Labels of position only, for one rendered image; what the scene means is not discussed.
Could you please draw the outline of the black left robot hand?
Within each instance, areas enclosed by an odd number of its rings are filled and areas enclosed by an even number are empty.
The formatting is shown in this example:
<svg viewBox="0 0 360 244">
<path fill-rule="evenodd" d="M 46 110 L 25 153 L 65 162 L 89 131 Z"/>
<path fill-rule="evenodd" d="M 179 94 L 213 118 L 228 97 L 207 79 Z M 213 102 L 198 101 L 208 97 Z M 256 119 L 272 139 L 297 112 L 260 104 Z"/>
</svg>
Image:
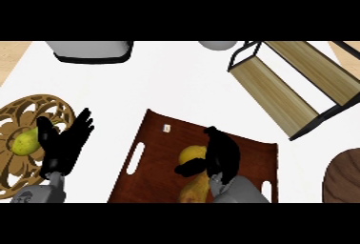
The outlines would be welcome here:
<svg viewBox="0 0 360 244">
<path fill-rule="evenodd" d="M 37 118 L 39 142 L 45 149 L 45 160 L 40 170 L 43 179 L 49 179 L 52 173 L 59 172 L 67 176 L 76 166 L 81 148 L 95 130 L 92 112 L 84 109 L 76 118 L 71 127 L 58 132 L 50 120 L 40 116 Z"/>
</svg>

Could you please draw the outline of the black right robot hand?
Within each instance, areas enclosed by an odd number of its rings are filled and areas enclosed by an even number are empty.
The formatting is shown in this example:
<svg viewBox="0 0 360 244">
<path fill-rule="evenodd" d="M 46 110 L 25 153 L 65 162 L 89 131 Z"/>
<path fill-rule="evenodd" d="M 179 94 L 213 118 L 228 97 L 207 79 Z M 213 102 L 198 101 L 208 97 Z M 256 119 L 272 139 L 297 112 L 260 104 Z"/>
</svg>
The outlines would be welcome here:
<svg viewBox="0 0 360 244">
<path fill-rule="evenodd" d="M 241 151 L 236 142 L 214 126 L 204 130 L 208 135 L 208 147 L 204 158 L 189 160 L 174 168 L 174 172 L 185 177 L 207 172 L 208 176 L 223 174 L 226 185 L 239 172 Z"/>
</svg>

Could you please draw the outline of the brown wooden tray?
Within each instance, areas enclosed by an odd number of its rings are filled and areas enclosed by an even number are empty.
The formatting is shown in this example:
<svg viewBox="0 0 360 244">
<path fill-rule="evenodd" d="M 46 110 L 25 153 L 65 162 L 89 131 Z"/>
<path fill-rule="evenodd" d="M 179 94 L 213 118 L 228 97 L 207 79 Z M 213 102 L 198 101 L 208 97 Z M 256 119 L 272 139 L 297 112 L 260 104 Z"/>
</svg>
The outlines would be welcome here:
<svg viewBox="0 0 360 244">
<path fill-rule="evenodd" d="M 239 175 L 248 177 L 258 189 L 264 181 L 270 182 L 272 202 L 278 203 L 278 144 L 233 134 L 228 136 L 241 150 Z M 174 172 L 179 154 L 189 146 L 207 143 L 204 127 L 146 110 L 108 202 L 176 202 L 180 191 L 195 179 Z"/>
</svg>

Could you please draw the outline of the wooden tiered shelf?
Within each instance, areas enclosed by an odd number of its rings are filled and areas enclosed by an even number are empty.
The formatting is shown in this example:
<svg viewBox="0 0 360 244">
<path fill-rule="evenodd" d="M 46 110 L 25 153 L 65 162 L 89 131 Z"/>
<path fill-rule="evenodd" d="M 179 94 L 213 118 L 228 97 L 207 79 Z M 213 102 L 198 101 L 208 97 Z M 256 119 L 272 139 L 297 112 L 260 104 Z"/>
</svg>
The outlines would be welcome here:
<svg viewBox="0 0 360 244">
<path fill-rule="evenodd" d="M 335 103 L 318 112 L 258 58 L 261 45 L 282 57 Z M 309 41 L 247 41 L 230 56 L 228 72 L 279 125 L 289 140 L 306 135 L 329 118 L 360 103 L 360 79 Z"/>
</svg>

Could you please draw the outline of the green pear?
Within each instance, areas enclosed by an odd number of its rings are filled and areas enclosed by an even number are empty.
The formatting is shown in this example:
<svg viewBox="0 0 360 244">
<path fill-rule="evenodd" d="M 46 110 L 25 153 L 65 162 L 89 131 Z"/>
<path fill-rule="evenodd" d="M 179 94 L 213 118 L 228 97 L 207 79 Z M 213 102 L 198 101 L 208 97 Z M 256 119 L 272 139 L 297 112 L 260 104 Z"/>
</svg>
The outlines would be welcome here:
<svg viewBox="0 0 360 244">
<path fill-rule="evenodd" d="M 34 128 L 17 137 L 12 151 L 17 155 L 24 156 L 34 153 L 40 147 L 39 129 Z"/>
</svg>

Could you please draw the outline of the brown pear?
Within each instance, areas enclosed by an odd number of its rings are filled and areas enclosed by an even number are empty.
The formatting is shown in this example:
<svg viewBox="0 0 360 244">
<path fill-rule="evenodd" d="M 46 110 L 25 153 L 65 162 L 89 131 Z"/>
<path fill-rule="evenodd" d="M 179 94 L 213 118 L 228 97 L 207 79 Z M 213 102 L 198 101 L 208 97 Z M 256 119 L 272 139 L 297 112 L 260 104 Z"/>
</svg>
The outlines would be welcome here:
<svg viewBox="0 0 360 244">
<path fill-rule="evenodd" d="M 180 203 L 204 203 L 210 192 L 208 175 L 201 173 L 179 194 Z"/>
</svg>

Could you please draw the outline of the dark wooden round board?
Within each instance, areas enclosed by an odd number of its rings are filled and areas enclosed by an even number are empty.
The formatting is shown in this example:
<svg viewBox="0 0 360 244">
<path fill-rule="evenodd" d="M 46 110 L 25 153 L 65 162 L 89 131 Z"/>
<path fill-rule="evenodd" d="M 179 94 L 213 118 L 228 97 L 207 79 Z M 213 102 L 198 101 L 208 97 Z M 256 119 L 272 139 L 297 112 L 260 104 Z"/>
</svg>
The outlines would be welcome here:
<svg viewBox="0 0 360 244">
<path fill-rule="evenodd" d="M 360 203 L 360 148 L 332 159 L 322 182 L 323 203 Z"/>
</svg>

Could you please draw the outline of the grey appliance with black base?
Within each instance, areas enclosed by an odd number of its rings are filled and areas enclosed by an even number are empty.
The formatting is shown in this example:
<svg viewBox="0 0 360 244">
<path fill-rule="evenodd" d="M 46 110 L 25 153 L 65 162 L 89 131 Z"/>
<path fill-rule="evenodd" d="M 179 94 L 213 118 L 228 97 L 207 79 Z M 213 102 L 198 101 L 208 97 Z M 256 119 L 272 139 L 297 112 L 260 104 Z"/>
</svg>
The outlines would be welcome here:
<svg viewBox="0 0 360 244">
<path fill-rule="evenodd" d="M 133 41 L 48 41 L 61 62 L 74 64 L 117 64 L 129 61 Z"/>
</svg>

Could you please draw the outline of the grey round bowl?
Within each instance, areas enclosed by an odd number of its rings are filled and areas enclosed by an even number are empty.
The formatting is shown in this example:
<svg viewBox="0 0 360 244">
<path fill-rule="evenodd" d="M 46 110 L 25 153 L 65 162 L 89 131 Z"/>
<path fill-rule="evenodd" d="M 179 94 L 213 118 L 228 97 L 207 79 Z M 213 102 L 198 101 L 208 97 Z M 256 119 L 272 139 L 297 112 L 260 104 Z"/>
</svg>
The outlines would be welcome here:
<svg viewBox="0 0 360 244">
<path fill-rule="evenodd" d="M 211 51 L 226 51 L 236 45 L 236 41 L 201 41 L 199 44 Z"/>
</svg>

